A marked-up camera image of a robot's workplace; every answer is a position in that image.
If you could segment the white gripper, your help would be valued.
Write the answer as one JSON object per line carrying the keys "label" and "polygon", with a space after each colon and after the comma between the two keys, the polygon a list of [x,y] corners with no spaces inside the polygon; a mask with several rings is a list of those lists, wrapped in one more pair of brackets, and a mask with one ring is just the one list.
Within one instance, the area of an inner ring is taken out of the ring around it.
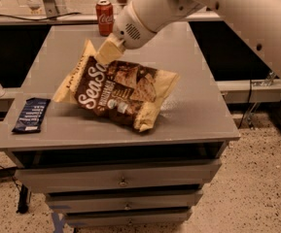
{"label": "white gripper", "polygon": [[140,20],[131,3],[117,15],[111,33],[96,52],[98,63],[109,64],[123,56],[125,49],[140,49],[157,35]]}

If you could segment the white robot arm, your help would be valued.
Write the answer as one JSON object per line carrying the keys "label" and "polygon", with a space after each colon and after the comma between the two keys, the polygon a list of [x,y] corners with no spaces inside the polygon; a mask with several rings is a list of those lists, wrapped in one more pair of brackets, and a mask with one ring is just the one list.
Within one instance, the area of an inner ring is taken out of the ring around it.
{"label": "white robot arm", "polygon": [[132,0],[96,54],[102,63],[143,47],[167,24],[211,9],[281,79],[281,0]]}

